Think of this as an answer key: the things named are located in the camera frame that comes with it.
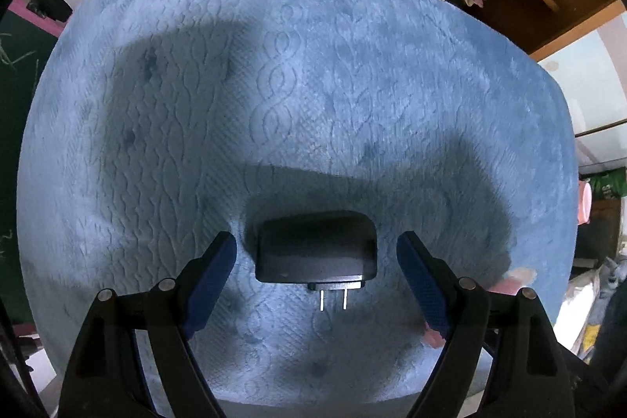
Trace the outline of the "black clamp on chalkboard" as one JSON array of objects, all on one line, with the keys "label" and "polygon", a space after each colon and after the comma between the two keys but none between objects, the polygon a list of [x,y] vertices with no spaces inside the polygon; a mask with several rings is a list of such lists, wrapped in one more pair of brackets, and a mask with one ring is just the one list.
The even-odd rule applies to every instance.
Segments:
[{"label": "black clamp on chalkboard", "polygon": [[73,13],[65,0],[29,0],[27,9],[40,18],[57,22],[66,22]]}]

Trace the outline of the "blue plush table mat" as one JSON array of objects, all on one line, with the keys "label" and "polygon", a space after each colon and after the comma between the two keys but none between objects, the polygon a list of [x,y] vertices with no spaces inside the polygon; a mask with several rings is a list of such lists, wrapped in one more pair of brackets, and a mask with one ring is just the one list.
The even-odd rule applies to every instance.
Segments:
[{"label": "blue plush table mat", "polygon": [[[320,300],[254,275],[266,220],[353,210],[378,272]],[[235,267],[192,339],[232,416],[400,416],[437,351],[397,264],[411,230],[488,288],[567,285],[577,165],[557,83],[440,0],[83,0],[24,129],[17,239],[63,373],[104,288],[151,289],[220,231]]]}]

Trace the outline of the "black power adapter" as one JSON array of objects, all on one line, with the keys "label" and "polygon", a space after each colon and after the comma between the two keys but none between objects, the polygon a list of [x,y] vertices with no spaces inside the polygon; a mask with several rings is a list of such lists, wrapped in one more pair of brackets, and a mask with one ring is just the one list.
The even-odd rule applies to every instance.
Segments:
[{"label": "black power adapter", "polygon": [[299,284],[319,294],[349,295],[377,275],[377,233],[366,215],[349,210],[306,213],[268,220],[256,237],[255,277],[272,284]]}]

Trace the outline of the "green chalkboard pink frame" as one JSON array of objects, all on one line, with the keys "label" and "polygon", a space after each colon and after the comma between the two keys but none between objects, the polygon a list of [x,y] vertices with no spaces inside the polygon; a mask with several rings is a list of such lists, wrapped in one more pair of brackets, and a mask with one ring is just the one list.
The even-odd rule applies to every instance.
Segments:
[{"label": "green chalkboard pink frame", "polygon": [[1,300],[17,325],[33,320],[17,242],[18,162],[34,91],[56,42],[55,35],[12,11],[1,18]]}]

